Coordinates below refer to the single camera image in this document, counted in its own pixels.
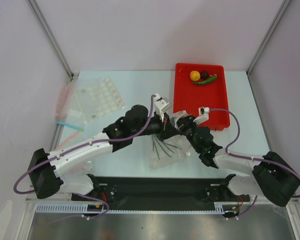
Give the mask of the green scallion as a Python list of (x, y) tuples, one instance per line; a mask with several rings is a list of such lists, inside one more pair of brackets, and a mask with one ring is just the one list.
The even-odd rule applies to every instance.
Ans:
[(160, 141), (156, 135), (151, 136), (153, 158), (159, 161), (172, 159), (181, 154), (182, 147), (173, 138)]

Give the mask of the clear dotted zip bag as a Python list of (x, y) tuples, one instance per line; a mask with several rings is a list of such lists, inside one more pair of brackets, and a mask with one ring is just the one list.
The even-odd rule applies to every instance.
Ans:
[(147, 144), (145, 152), (152, 170), (183, 162), (191, 155), (190, 143), (176, 128), (175, 118), (167, 113), (164, 114), (164, 120), (155, 113), (144, 133)]

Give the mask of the yellow lemon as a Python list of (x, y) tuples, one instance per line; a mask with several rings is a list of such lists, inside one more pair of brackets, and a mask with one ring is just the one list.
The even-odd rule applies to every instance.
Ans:
[(193, 70), (190, 72), (189, 77), (193, 82), (197, 82), (201, 79), (201, 73), (199, 71)]

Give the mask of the green chili pepper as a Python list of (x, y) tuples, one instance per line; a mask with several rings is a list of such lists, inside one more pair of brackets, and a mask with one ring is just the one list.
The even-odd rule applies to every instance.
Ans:
[(216, 74), (212, 75), (211, 77), (202, 80), (202, 81), (193, 81), (192, 84), (193, 85), (197, 85), (197, 86), (204, 86), (204, 85), (208, 85), (213, 83), (216, 79), (218, 78), (218, 76)]

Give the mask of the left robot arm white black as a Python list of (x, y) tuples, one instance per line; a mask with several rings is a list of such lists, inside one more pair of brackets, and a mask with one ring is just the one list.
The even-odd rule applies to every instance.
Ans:
[(179, 133), (167, 113), (148, 111), (143, 105), (134, 105), (125, 116), (74, 147), (51, 152), (45, 152), (43, 148), (36, 150), (28, 167), (34, 193), (38, 199), (64, 191), (95, 200), (100, 195), (100, 187), (93, 180), (93, 175), (70, 174), (70, 169), (91, 157), (119, 151), (131, 145), (136, 137), (154, 135), (162, 141)]

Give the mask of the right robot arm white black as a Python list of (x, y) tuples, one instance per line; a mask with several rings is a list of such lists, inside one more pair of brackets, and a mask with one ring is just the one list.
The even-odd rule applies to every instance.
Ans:
[(208, 127), (199, 126), (192, 115), (175, 122), (201, 162), (215, 169), (238, 172), (225, 178), (221, 196), (232, 201), (238, 195), (263, 196), (279, 207), (285, 207), (300, 186), (300, 176), (275, 152), (253, 156), (231, 152), (214, 142)]

